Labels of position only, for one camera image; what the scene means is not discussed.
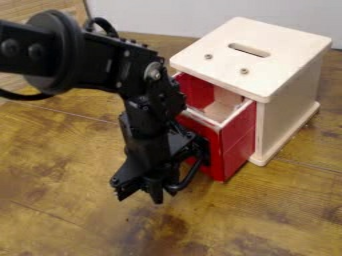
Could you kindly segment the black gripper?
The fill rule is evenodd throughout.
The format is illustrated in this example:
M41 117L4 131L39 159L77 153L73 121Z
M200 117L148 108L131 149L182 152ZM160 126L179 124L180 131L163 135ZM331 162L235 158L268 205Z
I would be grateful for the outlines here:
M180 178L176 156L196 142L198 136L176 125L176 129L168 128L160 135L138 138L132 134L127 113L120 115L119 123L127 158L109 179L117 200L123 201L142 190L150 194L155 204L162 204L163 189L175 196L190 183L190 176Z

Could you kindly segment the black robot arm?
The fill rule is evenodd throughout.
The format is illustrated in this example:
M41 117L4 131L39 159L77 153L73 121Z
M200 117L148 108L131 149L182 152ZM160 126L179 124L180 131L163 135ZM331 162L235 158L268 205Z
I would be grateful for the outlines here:
M0 97L9 100L43 100L72 89L120 96L125 161L109 180L120 200L142 190L160 204L164 194L186 188L199 167L180 178L180 163L203 156L196 135L176 121L186 95L158 52L120 38L105 19L80 25L48 10L24 24L0 20L0 72L23 75L39 90L23 95L0 89Z

